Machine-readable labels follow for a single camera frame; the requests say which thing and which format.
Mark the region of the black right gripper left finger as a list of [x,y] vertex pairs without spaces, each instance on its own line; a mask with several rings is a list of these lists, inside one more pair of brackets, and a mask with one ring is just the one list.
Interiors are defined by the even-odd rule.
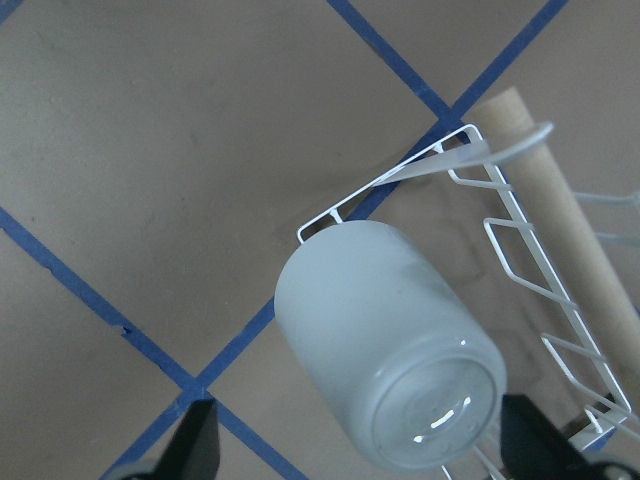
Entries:
[[116,467],[106,479],[215,479],[221,463],[217,403],[194,401],[157,460]]

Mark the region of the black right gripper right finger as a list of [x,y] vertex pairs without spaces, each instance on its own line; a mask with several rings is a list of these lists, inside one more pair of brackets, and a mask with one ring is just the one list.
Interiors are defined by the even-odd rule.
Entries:
[[500,456],[514,479],[637,479],[639,471],[611,456],[579,452],[524,394],[505,394]]

